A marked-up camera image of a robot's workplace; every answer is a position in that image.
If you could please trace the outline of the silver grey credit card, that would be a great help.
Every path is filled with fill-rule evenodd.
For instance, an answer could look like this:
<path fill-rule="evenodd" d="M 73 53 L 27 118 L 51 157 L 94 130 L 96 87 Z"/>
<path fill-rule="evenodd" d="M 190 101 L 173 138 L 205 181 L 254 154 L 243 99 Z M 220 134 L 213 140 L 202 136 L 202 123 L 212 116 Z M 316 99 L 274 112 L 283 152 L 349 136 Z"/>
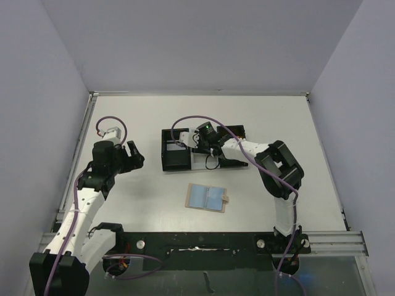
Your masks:
<path fill-rule="evenodd" d="M 166 145 L 167 151 L 179 151 L 179 150 L 186 150 L 185 146 L 178 146 L 174 143 L 168 143 Z"/>

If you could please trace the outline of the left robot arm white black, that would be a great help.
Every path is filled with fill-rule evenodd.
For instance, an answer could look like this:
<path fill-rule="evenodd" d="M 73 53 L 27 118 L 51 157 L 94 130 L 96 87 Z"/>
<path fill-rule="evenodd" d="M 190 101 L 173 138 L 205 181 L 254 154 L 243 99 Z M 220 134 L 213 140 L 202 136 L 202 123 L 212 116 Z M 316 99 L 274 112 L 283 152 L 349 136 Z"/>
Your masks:
<path fill-rule="evenodd" d="M 84 241 L 98 210 L 106 201 L 118 174 L 143 167 L 145 158 L 133 141 L 126 146 L 109 140 L 96 142 L 92 160 L 76 177 L 73 203 L 60 228 L 44 251 L 36 252 L 29 262 L 35 295 L 84 295 L 89 286 L 88 262 L 125 248 L 126 238 L 110 232 L 104 243 L 84 255 Z"/>

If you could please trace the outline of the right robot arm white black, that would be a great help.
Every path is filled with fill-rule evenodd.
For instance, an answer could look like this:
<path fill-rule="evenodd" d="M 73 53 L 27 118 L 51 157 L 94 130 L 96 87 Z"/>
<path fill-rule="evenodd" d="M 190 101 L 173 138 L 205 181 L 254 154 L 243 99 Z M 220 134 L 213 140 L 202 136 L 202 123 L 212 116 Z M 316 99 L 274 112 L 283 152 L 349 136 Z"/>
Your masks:
<path fill-rule="evenodd" d="M 221 135 L 206 122 L 197 127 L 197 147 L 208 149 L 225 160 L 249 161 L 254 165 L 266 190 L 275 198 L 275 245 L 282 252 L 289 252 L 297 244 L 295 236 L 298 190 L 304 171 L 283 141 L 260 144 L 237 137 L 231 131 Z"/>

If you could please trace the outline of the black white card tray organizer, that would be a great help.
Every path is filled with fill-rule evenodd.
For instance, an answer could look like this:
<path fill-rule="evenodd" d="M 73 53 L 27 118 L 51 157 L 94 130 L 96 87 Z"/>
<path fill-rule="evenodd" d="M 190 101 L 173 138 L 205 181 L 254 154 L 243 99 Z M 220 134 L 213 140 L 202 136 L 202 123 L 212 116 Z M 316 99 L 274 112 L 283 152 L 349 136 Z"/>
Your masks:
<path fill-rule="evenodd" d="M 164 172 L 246 168 L 248 166 L 246 162 L 195 153 L 189 147 L 186 150 L 167 151 L 166 145 L 168 143 L 174 143 L 171 138 L 171 130 L 163 129 L 161 131 L 161 161 Z"/>

